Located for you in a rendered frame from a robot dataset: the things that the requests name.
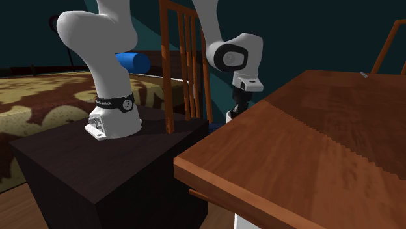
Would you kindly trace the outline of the wooden slatted chair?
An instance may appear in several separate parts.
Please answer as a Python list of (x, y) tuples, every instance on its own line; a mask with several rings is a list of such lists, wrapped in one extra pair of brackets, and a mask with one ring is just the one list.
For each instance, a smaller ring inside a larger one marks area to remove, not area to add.
[(161, 56), (163, 72), (163, 92), (165, 101), (165, 125), (167, 133), (174, 132), (172, 105), (172, 86), (170, 73), (170, 48), (168, 11), (177, 13), (178, 34), (180, 40), (180, 58), (183, 79), (183, 98), (185, 119), (200, 117), (200, 100), (198, 97), (196, 20), (195, 10), (184, 7), (170, 0), (159, 0), (159, 17), (161, 29)]

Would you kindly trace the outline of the brown wooden table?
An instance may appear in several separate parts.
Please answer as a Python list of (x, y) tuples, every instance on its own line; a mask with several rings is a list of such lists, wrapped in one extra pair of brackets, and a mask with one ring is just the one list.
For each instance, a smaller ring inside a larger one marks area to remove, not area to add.
[(261, 229), (406, 229), (406, 75), (307, 70), (174, 175)]

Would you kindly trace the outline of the blue cylinder cushion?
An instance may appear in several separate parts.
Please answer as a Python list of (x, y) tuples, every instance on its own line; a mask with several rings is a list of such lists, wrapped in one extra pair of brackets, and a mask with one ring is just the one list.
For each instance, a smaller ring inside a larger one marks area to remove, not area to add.
[(116, 58), (131, 74), (145, 74), (151, 67), (150, 59), (143, 53), (117, 53)]

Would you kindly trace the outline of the dark robot stand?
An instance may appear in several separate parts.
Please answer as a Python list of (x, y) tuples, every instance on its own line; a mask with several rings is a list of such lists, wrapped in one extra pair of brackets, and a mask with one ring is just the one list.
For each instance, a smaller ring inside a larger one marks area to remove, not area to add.
[(10, 146), (50, 229), (199, 229), (208, 205), (174, 177), (174, 158), (208, 134), (208, 122), (140, 107), (140, 132), (98, 141), (84, 120)]

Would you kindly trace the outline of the brown and cream patterned rug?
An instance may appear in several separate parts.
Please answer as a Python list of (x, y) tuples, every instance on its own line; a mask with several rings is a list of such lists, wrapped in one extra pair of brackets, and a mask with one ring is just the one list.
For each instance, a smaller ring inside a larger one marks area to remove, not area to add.
[(9, 142), (88, 117), (95, 97), (88, 72), (0, 79), (0, 193), (25, 181)]

